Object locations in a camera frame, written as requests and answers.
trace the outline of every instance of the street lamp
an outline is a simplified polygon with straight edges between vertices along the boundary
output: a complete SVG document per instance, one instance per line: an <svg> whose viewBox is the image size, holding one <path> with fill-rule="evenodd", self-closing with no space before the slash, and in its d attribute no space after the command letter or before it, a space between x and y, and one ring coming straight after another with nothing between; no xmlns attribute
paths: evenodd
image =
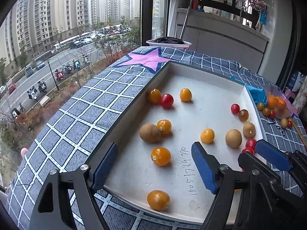
<svg viewBox="0 0 307 230"><path fill-rule="evenodd" d="M59 87L58 87L58 85L57 85L57 83L56 83L56 79L54 78L53 72L52 72L52 70L51 70L51 66L50 66L50 63L49 63L49 59L47 60L47 62L48 62L48 66L49 66L49 68L50 68L50 73L51 73L51 75L52 75L52 78L53 78L53 80L54 80L54 83L56 84L56 88L57 88L58 91L59 91Z"/></svg>

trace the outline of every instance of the red cherry tomato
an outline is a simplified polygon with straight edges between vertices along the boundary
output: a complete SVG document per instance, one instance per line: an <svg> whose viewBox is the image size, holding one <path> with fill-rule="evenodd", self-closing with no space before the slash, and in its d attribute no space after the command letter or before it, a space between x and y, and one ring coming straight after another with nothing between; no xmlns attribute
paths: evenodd
<svg viewBox="0 0 307 230"><path fill-rule="evenodd" d="M250 138L246 141L245 148L251 148L252 150L255 150L257 140L255 138Z"/></svg>
<svg viewBox="0 0 307 230"><path fill-rule="evenodd" d="M235 104L231 105L230 110L231 110L232 114L238 114L239 111L240 111L240 106L235 103Z"/></svg>
<svg viewBox="0 0 307 230"><path fill-rule="evenodd" d="M244 153L244 152L249 152L249 153L251 153L252 155L254 154L254 150L251 149L251 148L244 148L244 149L242 150L242 153Z"/></svg>
<svg viewBox="0 0 307 230"><path fill-rule="evenodd" d="M160 106L164 109L169 109L174 103L174 98L170 94L164 94L160 99Z"/></svg>
<svg viewBox="0 0 307 230"><path fill-rule="evenodd" d="M275 111L271 111L269 118L274 119L276 117Z"/></svg>
<svg viewBox="0 0 307 230"><path fill-rule="evenodd" d="M293 126L293 123L290 120L288 120L288 128L292 128L292 126Z"/></svg>

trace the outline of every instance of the tray rim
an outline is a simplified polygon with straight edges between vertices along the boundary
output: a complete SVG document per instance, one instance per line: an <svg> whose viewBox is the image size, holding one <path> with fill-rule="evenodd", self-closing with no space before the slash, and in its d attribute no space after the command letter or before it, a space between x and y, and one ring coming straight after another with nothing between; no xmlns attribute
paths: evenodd
<svg viewBox="0 0 307 230"><path fill-rule="evenodd" d="M258 122L259 122L259 126L260 126L260 130L261 130L261 135L262 135L262 138L265 137L265 134L264 134L264 128L263 128L263 125L262 125L262 121L260 119L260 115L259 115L259 111L252 99L252 96L251 96L251 93L249 92L249 90L247 89L247 86L245 83L243 82L240 82L238 80L235 80L235 79L232 79L230 77L227 77L225 75L221 75L219 73L215 73L211 70L206 70L204 68L201 68L201 67L194 67L192 65L187 65L187 64L184 64L184 63L180 63L180 62L176 62L176 61L173 61L173 60L170 60L168 62L166 62L161 68L160 70L158 70L154 76L151 77L151 79L148 81L148 83L138 92L138 94L134 97L134 99L130 102L130 104L128 104L128 106L122 111L122 113L119 115L119 117L114 121L114 123L111 125L111 127L107 130L107 132L103 135L102 139L99 141L99 143L96 145L96 147L93 149L93 151L91 152L91 154L88 156L88 158L85 160L85 164L88 164L89 160L91 159L91 156L92 155L95 155L98 151L98 149L103 145L103 143L105 142L105 140L108 138L108 136L110 135L110 133L112 132L112 130L118 125L118 123L120 122L120 120L122 119L122 117L127 113L127 111L130 110L130 108L132 107L132 105L139 99L139 97L147 90L147 88L151 85L151 83L155 80L155 77L157 77L165 68L167 68L168 65L171 65L171 64L175 64L175 65L181 65L181 66L185 66L185 67L190 67L190 68L194 68L196 70L199 70L199 71L204 71L206 73L209 73L209 74L213 74L215 76L218 76L218 77L221 77L221 78L224 78L224 79L227 79L231 82L235 82L241 86L243 86L248 95L249 95L249 98L251 99L252 101L252 104L253 104L253 107L254 107L254 110L256 112L256 115L257 115L257 119L258 119ZM143 211L143 212L146 212L147 214L150 214L152 215L153 217L156 217L158 219L161 219L161 220L165 220L165 221L176 221L176 222L181 222L181 223L185 223L185 224L194 224L194 225L202 225L202 223L200 222L195 222L195 221L188 221L188 220L182 220L182 219L178 219L178 218L174 218L174 217L170 217L170 216L167 216L167 215L164 215L163 212L153 212L153 211L150 211L150 210L147 210L146 208L143 208L141 206L138 206L136 204L133 204L131 202L129 202L128 200L126 199L123 199L121 196L117 195L116 193L112 192L111 190L109 190L108 188L106 187L103 187L104 190L106 190L109 194L111 194L112 196L115 196L116 198L122 200L123 202L127 203L128 205L134 207L134 208L137 208L138 210L140 211Z"/></svg>

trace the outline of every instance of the red motorcycle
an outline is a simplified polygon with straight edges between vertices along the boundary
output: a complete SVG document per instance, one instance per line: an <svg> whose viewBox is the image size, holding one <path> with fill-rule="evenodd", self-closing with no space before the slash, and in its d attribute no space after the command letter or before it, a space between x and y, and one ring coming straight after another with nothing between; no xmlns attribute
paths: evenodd
<svg viewBox="0 0 307 230"><path fill-rule="evenodd" d="M63 80L63 79L64 79L64 75L62 73L62 70L56 69L56 80Z"/></svg>

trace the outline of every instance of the wooden stick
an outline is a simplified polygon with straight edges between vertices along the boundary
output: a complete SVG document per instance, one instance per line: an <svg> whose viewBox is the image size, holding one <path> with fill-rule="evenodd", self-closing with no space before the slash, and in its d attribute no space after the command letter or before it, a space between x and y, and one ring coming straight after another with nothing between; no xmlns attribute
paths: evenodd
<svg viewBox="0 0 307 230"><path fill-rule="evenodd" d="M296 125L296 123L295 123L295 121L293 120L292 117L289 117L289 120L292 122L294 128L296 129L298 135L300 136L300 139L302 140L302 142L303 142L303 144L305 146L305 149L307 151L307 142L306 142L305 138L303 137L303 134L302 134L300 128Z"/></svg>

